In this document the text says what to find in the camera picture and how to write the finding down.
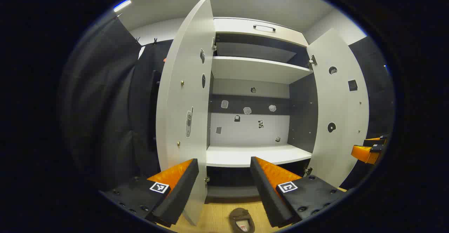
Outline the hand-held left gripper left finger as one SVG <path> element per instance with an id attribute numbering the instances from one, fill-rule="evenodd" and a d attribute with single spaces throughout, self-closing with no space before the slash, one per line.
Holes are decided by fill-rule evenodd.
<path id="1" fill-rule="evenodd" d="M 101 194 L 135 217 L 170 228 L 178 222 L 199 174 L 196 158 L 152 177 L 132 177 Z"/>

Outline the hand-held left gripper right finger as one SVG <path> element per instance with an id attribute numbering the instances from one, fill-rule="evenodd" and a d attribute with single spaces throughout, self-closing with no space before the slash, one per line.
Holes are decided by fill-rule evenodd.
<path id="1" fill-rule="evenodd" d="M 250 172 L 273 227 L 314 217 L 346 194 L 314 174 L 300 177 L 259 157 L 251 157 Z"/>

